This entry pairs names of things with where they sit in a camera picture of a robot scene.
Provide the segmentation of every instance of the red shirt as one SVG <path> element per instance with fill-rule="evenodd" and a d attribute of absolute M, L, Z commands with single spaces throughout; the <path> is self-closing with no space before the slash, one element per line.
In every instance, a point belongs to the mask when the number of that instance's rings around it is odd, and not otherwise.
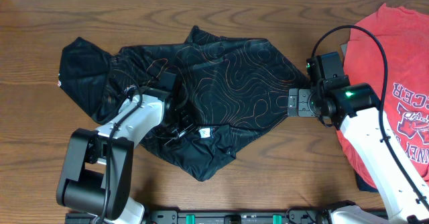
<path fill-rule="evenodd" d="M 396 134 L 392 137 L 429 182 L 429 15 L 384 4 L 357 25 L 373 33 L 385 50 L 389 75 L 384 111 Z M 351 30 L 344 71 L 352 85 L 369 83 L 380 98 L 383 60 L 363 32 Z M 352 167 L 375 187 L 356 150 L 340 131 L 337 134 Z"/>

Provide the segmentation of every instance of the green strip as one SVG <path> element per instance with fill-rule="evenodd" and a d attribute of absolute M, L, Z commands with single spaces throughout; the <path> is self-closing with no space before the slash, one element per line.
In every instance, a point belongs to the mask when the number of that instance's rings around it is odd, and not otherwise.
<path fill-rule="evenodd" d="M 273 224 L 282 224 L 282 216 L 273 215 Z"/>
<path fill-rule="evenodd" d="M 195 224 L 195 216 L 194 215 L 187 215 L 186 216 L 186 224 Z"/>

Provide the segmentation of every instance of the black t-shirt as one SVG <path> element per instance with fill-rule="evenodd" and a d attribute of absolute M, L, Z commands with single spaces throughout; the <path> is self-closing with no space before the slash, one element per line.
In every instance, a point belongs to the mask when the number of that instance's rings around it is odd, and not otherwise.
<path fill-rule="evenodd" d="M 112 120 L 133 81 L 153 86 L 164 72 L 177 74 L 194 109 L 198 131 L 164 145 L 151 133 L 141 144 L 199 181 L 235 159 L 235 154 L 288 116 L 288 89 L 308 79 L 266 39 L 217 37 L 194 26 L 183 44 L 129 46 L 109 53 L 77 38 L 63 50 L 61 88 L 100 124 Z"/>

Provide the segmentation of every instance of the cable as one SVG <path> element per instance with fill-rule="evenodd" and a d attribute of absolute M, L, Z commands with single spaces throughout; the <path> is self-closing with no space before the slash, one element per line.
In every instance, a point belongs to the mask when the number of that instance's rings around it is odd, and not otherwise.
<path fill-rule="evenodd" d="M 410 186 L 412 187 L 413 191 L 416 193 L 417 195 L 417 202 L 419 203 L 420 201 L 422 202 L 422 204 L 424 205 L 424 207 L 426 208 L 426 210 L 429 211 L 429 204 L 426 200 L 426 197 L 424 197 L 422 195 L 422 193 L 418 190 L 417 186 L 414 184 L 414 182 L 412 181 L 411 177 L 408 175 L 408 173 L 405 171 L 405 168 L 402 166 L 400 160 L 397 158 L 393 148 L 391 147 L 391 144 L 389 142 L 389 136 L 387 136 L 385 129 L 384 129 L 384 124 L 383 124 L 383 109 L 384 109 L 384 100 L 385 100 L 385 96 L 386 96 L 386 90 L 387 90 L 387 57 L 386 57 L 386 53 L 384 52 L 383 46 L 381 46 L 380 41 L 368 30 L 356 26 L 356 25 L 343 25 L 343 26 L 338 26 L 332 30 L 330 30 L 329 32 L 327 32 L 326 34 L 324 34 L 321 39 L 319 39 L 319 41 L 317 41 L 316 45 L 313 48 L 313 52 L 311 53 L 311 57 L 314 57 L 317 47 L 319 46 L 319 44 L 323 41 L 323 39 L 325 39 L 325 37 L 327 37 L 328 35 L 330 35 L 331 33 L 337 31 L 337 30 L 341 30 L 341 29 L 355 29 L 355 30 L 360 30 L 363 33 L 367 34 L 378 46 L 380 52 L 381 52 L 381 56 L 383 57 L 383 64 L 384 64 L 384 76 L 383 76 L 383 89 L 381 90 L 381 100 L 380 100 L 380 106 L 379 106 L 379 115 L 378 115 L 378 121 L 379 121 L 379 125 L 380 125 L 380 132 L 381 135 L 383 136 L 383 139 L 381 140 L 384 141 L 386 143 L 386 146 L 393 158 L 393 160 L 395 160 L 395 163 L 397 164 L 397 167 L 401 170 L 402 174 L 404 175 L 405 179 L 407 180 L 408 184 L 410 184 Z"/>
<path fill-rule="evenodd" d="M 120 73 L 124 74 L 125 76 L 128 76 L 131 79 L 131 81 L 134 82 L 134 84 L 135 84 L 135 90 L 138 92 L 138 94 L 140 96 L 140 99 L 139 99 L 139 102 L 136 104 L 136 106 L 134 108 L 132 108 L 132 110 L 130 110 L 127 114 L 125 114 L 118 122 L 116 122 L 116 123 L 113 124 L 113 129 L 110 132 L 109 139 L 107 140 L 107 151 L 106 151 L 106 192 L 105 192 L 105 201 L 104 201 L 104 204 L 103 204 L 103 211 L 101 213 L 101 216 L 100 216 L 98 224 L 104 223 L 105 218 L 106 218 L 106 214 L 107 214 L 107 206 L 109 205 L 109 198 L 110 198 L 110 173 L 111 173 L 110 159 L 111 159 L 111 152 L 112 152 L 112 140 L 113 140 L 113 136 L 115 135 L 115 132 L 119 129 L 119 127 L 121 126 L 121 124 L 135 110 L 137 110 L 141 106 L 141 103 L 143 102 L 143 93 L 140 91 L 139 83 L 132 76 L 130 76 L 126 72 L 123 72 L 122 70 L 112 69 L 110 73 L 112 73 L 112 72 L 120 72 Z"/>

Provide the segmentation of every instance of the tabletop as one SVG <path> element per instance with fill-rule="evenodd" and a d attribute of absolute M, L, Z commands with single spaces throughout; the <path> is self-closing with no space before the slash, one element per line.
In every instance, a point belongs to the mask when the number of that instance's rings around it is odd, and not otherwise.
<path fill-rule="evenodd" d="M 63 47 L 78 36 L 114 54 L 123 46 L 182 43 L 192 26 L 217 36 L 267 38 L 305 71 L 328 30 L 383 3 L 429 13 L 429 0 L 1 0 L 0 223 L 61 223 L 55 194 L 71 133 L 97 127 L 59 87 Z M 339 50 L 343 30 L 319 53 Z M 287 118 L 198 182 L 138 147 L 131 194 L 151 209 L 285 210 L 343 200 L 383 208 L 360 192 L 334 129 Z"/>

